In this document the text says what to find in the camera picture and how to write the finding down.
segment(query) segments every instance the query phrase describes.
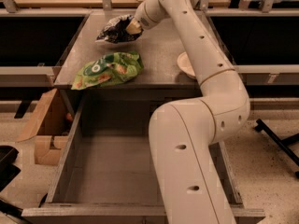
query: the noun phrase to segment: gray tabletop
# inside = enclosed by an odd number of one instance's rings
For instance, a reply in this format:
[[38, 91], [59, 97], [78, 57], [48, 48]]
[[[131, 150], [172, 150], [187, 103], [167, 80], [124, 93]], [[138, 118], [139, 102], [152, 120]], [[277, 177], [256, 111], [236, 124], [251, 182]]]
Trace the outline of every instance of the gray tabletop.
[[69, 89], [76, 73], [85, 63], [97, 61], [105, 54], [134, 50], [140, 54], [144, 70], [133, 80], [116, 87], [194, 88], [196, 81], [178, 68], [177, 58], [184, 52], [184, 48], [171, 19], [165, 19], [153, 29], [144, 31], [134, 42], [95, 43], [96, 37], [110, 19], [125, 14], [134, 15], [135, 10], [100, 10], [90, 14], [56, 78], [55, 87]]

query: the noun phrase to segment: white robotic arm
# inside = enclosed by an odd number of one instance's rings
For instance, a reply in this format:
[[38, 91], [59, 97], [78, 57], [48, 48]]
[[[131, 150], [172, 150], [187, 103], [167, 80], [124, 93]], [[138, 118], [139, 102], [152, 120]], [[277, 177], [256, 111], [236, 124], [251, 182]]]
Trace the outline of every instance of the white robotic arm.
[[203, 97], [159, 107], [149, 143], [169, 223], [235, 223], [208, 146], [235, 134], [249, 116], [238, 73], [198, 19], [198, 0], [146, 0], [135, 18], [144, 29], [167, 14], [191, 61]]

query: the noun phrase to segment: green chip bag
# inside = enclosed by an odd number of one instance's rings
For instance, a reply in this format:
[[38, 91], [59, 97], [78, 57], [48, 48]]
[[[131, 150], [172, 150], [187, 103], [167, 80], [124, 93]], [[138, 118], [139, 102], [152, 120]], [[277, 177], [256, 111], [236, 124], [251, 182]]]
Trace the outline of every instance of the green chip bag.
[[86, 63], [77, 72], [72, 90], [119, 85], [136, 77], [142, 70], [143, 63], [137, 52], [108, 54], [96, 62]]

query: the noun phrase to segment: concrete floor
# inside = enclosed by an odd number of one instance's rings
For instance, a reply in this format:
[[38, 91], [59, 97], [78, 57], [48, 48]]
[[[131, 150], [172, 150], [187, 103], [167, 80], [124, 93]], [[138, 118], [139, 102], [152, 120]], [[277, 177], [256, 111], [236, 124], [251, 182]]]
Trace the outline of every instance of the concrete floor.
[[[262, 208], [261, 224], [299, 223], [299, 167], [264, 133], [253, 128], [262, 119], [279, 137], [298, 133], [299, 99], [256, 102], [247, 124], [225, 140], [237, 185], [246, 208]], [[38, 207], [47, 193], [56, 167], [35, 165], [34, 138], [15, 143], [34, 110], [33, 103], [22, 119], [14, 119], [18, 103], [0, 103], [0, 145], [19, 150], [15, 165], [21, 172], [0, 192], [0, 198], [20, 208]], [[299, 144], [292, 146], [299, 155]], [[1, 224], [17, 223], [0, 213]]]

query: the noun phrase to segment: paper plate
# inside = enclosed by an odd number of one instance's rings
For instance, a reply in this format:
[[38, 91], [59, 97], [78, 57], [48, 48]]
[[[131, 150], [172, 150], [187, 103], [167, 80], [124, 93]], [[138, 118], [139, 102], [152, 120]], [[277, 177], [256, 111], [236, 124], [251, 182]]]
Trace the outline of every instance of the paper plate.
[[181, 53], [178, 56], [178, 67], [181, 69], [186, 75], [192, 79], [196, 79], [195, 73], [193, 71], [192, 65], [189, 61], [188, 55], [186, 52]]

